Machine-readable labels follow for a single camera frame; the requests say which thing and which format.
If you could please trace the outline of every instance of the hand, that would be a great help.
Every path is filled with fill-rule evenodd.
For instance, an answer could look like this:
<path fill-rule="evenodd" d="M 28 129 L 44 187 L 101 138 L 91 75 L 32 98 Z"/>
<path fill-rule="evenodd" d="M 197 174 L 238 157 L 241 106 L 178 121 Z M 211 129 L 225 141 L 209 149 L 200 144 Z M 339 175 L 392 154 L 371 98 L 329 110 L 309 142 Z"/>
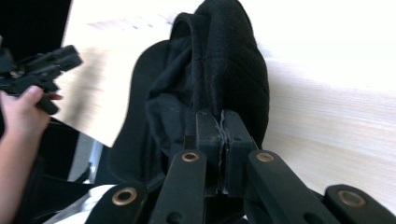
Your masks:
<path fill-rule="evenodd" d="M 1 109 L 4 115 L 5 131 L 21 137 L 40 136 L 50 121 L 50 116 L 36 106 L 44 92 L 37 86 L 29 87 L 19 98 L 1 92 Z M 50 93 L 51 100 L 62 96 Z"/>

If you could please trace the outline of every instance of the wooden surface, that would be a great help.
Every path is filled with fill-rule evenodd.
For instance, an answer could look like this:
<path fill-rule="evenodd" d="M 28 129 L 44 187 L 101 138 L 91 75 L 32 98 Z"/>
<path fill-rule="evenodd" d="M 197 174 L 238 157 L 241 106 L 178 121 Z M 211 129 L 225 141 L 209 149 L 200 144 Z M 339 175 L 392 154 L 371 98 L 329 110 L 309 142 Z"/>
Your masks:
<path fill-rule="evenodd" d="M 172 21 L 178 11 L 193 12 L 200 4 L 116 2 L 75 0 L 64 43 L 76 45 L 85 63 L 58 81 L 65 100 L 57 118 L 110 146 L 125 116 L 134 61 L 168 38 L 170 26 L 125 33 L 98 22 L 159 13 Z M 279 154 L 309 188 L 323 193 L 348 184 L 396 214 L 392 4 L 241 2 L 268 67 L 271 108 L 263 147 Z"/>

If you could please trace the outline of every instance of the black fabric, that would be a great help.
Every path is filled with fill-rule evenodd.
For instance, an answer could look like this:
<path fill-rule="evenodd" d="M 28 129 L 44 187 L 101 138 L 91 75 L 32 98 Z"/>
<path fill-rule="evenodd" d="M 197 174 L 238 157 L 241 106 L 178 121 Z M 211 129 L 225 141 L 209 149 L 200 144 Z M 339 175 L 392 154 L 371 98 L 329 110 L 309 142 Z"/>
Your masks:
<path fill-rule="evenodd" d="M 248 15 L 236 0 L 206 0 L 177 16 L 169 40 L 137 61 L 124 126 L 106 165 L 120 182 L 161 185 L 185 135 L 195 134 L 195 113 L 237 112 L 260 147 L 268 123 L 265 61 Z"/>

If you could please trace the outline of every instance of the light wood grain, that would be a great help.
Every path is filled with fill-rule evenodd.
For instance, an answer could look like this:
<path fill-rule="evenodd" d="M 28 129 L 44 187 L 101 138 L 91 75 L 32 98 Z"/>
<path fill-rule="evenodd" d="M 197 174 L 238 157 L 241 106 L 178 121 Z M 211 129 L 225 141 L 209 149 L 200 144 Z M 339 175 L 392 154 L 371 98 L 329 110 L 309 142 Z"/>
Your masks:
<path fill-rule="evenodd" d="M 154 37 L 84 30 L 93 21 L 142 15 L 143 7 L 118 1 L 74 1 L 64 43 L 75 44 L 85 64 L 59 80 L 65 100 L 56 117 L 110 146 L 123 123 L 135 60 L 168 37 L 166 29 Z M 323 193 L 330 185 L 348 184 L 395 214 L 393 4 L 241 2 L 268 67 L 271 108 L 263 147 L 279 154 L 309 188 Z M 199 6 L 183 3 L 148 2 L 144 8 L 148 14 L 163 11 L 171 21 L 186 5 L 190 12 Z M 114 9 L 106 9 L 109 4 Z"/>

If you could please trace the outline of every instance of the brass grommet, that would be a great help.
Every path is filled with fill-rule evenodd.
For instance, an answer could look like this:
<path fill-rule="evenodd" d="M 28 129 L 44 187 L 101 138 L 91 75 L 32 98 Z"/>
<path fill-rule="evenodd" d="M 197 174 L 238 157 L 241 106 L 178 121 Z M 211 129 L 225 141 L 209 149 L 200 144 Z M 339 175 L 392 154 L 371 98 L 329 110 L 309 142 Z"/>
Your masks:
<path fill-rule="evenodd" d="M 136 197 L 137 197 L 136 189 L 124 188 L 124 189 L 120 189 L 113 195 L 112 201 L 115 205 L 123 206 L 123 205 L 133 202 L 134 199 L 136 199 Z"/>
<path fill-rule="evenodd" d="M 341 202 L 351 207 L 363 207 L 366 205 L 366 201 L 355 192 L 343 189 L 338 191 L 337 195 Z"/>
<path fill-rule="evenodd" d="M 183 159 L 183 161 L 198 161 L 199 155 L 194 152 L 187 152 L 181 156 L 181 159 Z"/>
<path fill-rule="evenodd" d="M 256 158 L 257 158 L 257 160 L 263 161 L 263 162 L 270 162 L 270 161 L 275 160 L 275 158 L 271 154 L 268 154 L 266 152 L 257 154 Z"/>

